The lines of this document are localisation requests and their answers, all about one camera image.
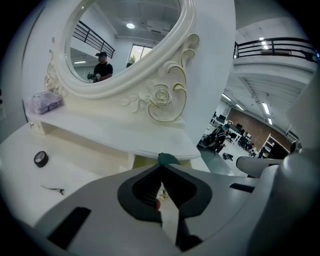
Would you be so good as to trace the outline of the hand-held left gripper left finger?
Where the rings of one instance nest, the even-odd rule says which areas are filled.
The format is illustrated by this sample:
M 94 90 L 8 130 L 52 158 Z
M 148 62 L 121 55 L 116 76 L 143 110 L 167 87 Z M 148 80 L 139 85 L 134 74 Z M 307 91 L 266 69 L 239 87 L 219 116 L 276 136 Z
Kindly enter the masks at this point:
M 118 201 L 118 189 L 148 167 L 96 179 L 50 208 L 34 226 L 37 245 L 50 256 L 176 256 L 181 251 L 159 223 L 137 220 Z M 80 229 L 63 249 L 50 235 L 76 208 L 90 210 Z

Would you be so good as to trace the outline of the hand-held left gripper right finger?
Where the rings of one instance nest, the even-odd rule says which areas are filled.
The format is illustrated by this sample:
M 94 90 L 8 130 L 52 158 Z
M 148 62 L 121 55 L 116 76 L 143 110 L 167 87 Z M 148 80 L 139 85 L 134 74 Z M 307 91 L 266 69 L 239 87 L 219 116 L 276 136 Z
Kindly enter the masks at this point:
M 251 252 L 262 215 L 262 181 L 165 165 L 161 178 L 178 208 L 176 243 L 163 252 Z

